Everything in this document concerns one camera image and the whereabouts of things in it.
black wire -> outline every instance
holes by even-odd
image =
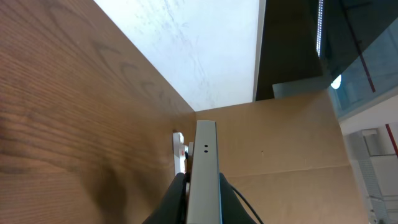
[[[241,197],[241,199],[244,201],[244,203],[250,208],[250,211],[253,213],[253,215],[257,218],[257,220],[259,220],[260,224],[264,224],[261,220],[261,218],[259,217],[259,215],[257,215],[256,211],[254,211],[254,209],[252,208],[252,206],[249,204],[249,202],[246,200],[246,198],[243,197],[243,195],[236,190],[236,188],[234,186],[232,186],[230,184],[230,186],[232,187],[232,189],[236,192],[236,194],[239,195],[239,197]]]

brown cardboard panel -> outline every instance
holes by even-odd
[[[217,122],[226,176],[348,165],[326,91],[199,111],[197,119]]]
[[[228,181],[264,223],[368,222],[350,166],[230,177]]]

light strip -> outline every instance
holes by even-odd
[[[318,56],[320,56],[320,52],[321,52],[322,16],[323,16],[323,0],[319,0],[318,27],[317,27],[317,52],[318,52]]]

black cable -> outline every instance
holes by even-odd
[[[256,211],[254,211],[254,209],[252,208],[252,206],[249,204],[249,202],[246,200],[246,198],[243,197],[243,195],[236,190],[236,188],[234,186],[232,186],[230,184],[230,186],[232,187],[232,189],[236,192],[237,195],[239,195],[239,197],[241,197],[241,199],[244,201],[244,203],[250,208],[250,211],[253,213],[253,215],[257,218],[257,220],[259,220],[260,224],[264,224],[261,220],[261,218],[259,217],[259,215],[257,215]]]

white panel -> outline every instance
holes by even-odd
[[[258,0],[95,0],[195,110],[252,102]]]

